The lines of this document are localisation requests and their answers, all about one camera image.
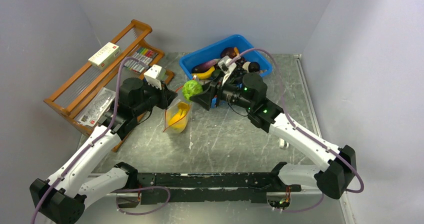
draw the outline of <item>white wall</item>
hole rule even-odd
[[[65,163],[81,136],[43,99],[99,43],[77,0],[0,0],[0,19],[0,223],[28,223],[30,184]]]
[[[102,44],[132,19],[165,51],[195,51],[232,34],[274,53],[301,53],[330,0],[79,0]]]
[[[424,220],[424,0],[331,0],[302,64],[322,135],[356,150],[359,224]]]

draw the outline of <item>green vegetable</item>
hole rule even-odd
[[[187,101],[190,101],[191,96],[200,94],[202,92],[202,85],[196,80],[189,80],[182,87],[182,95]]]

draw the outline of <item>white box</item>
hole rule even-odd
[[[144,78],[151,86],[162,90],[161,80],[164,78],[165,72],[165,68],[153,65],[144,73]]]
[[[116,44],[108,42],[98,52],[96,52],[88,61],[93,67],[104,70],[115,61],[121,53],[121,48]]]

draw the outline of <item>purple eggplant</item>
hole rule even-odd
[[[207,62],[204,62],[200,65],[197,65],[195,67],[193,67],[193,69],[191,69],[191,73],[195,74],[195,73],[205,73],[207,72],[211,67],[213,67],[215,64],[218,63],[220,59],[213,59],[213,60],[209,60]]]
[[[229,56],[229,58],[234,58],[237,56],[236,51],[234,50],[234,47],[226,47],[224,50],[221,51],[221,54],[219,55],[221,58],[225,56]]]

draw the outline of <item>clear plastic bag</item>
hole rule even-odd
[[[180,86],[175,92],[177,97],[169,105],[169,108],[165,110],[165,128],[163,132],[167,133],[181,133],[184,131],[192,112],[193,102],[184,98],[183,86]]]

